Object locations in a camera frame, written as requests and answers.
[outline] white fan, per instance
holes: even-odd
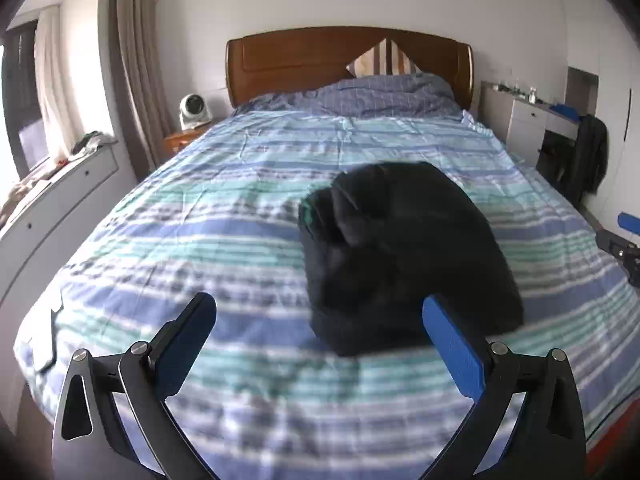
[[[189,94],[180,101],[180,127],[183,131],[192,130],[201,124],[211,122],[213,116],[206,102],[198,94]]]

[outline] wooden nightstand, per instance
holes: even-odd
[[[205,133],[215,122],[217,121],[214,119],[213,121],[203,124],[202,126],[198,126],[193,130],[185,130],[183,132],[171,134],[170,136],[165,137],[163,143],[166,154],[169,157],[174,156],[176,153],[180,152],[180,150],[186,148],[199,136]]]

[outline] blue striped bedding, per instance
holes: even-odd
[[[42,411],[53,420],[75,349],[109,354],[149,340],[204,290],[218,321],[168,406],[220,478],[418,478],[470,401],[433,348],[329,353],[308,326],[296,229],[302,197],[382,160],[428,160],[480,208],[524,299],[526,325],[500,339],[528,354],[563,348],[586,434],[606,428],[640,385],[636,293],[581,216],[466,114],[251,111],[212,127],[124,197],[58,273],[54,366],[36,373],[33,333],[18,333],[15,354]],[[514,397],[483,466],[499,457],[521,402]]]

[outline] bed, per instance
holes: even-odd
[[[469,107],[472,50],[447,38],[320,27],[228,43],[237,112],[124,197],[56,275],[51,367],[33,365],[41,314],[20,327],[15,355],[50,420],[77,348],[101,355],[149,340],[204,290],[218,321],[167,404],[220,478],[418,478],[470,401],[433,348],[338,358],[315,338],[296,215],[339,171],[428,160],[484,213],[514,274],[526,324],[500,339],[520,353],[566,351],[596,446],[640,386],[640,309],[576,210],[466,112],[354,118],[255,105],[267,92],[349,78],[347,63],[385,37]],[[157,467],[116,402],[141,462]],[[482,468],[498,459],[521,403],[514,396]]]

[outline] metal pin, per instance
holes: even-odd
[[[131,346],[131,353],[135,355],[140,355],[146,352],[146,348],[148,344],[144,341],[138,341],[137,343],[133,343]]]
[[[496,355],[505,355],[509,351],[509,347],[500,341],[491,343],[491,352]]]
[[[74,361],[78,361],[78,362],[82,361],[82,359],[84,359],[85,357],[86,357],[86,350],[84,348],[76,350],[74,354],[71,356],[71,358]]]
[[[559,348],[554,348],[551,351],[551,357],[556,361],[564,361],[566,359],[566,354]]]

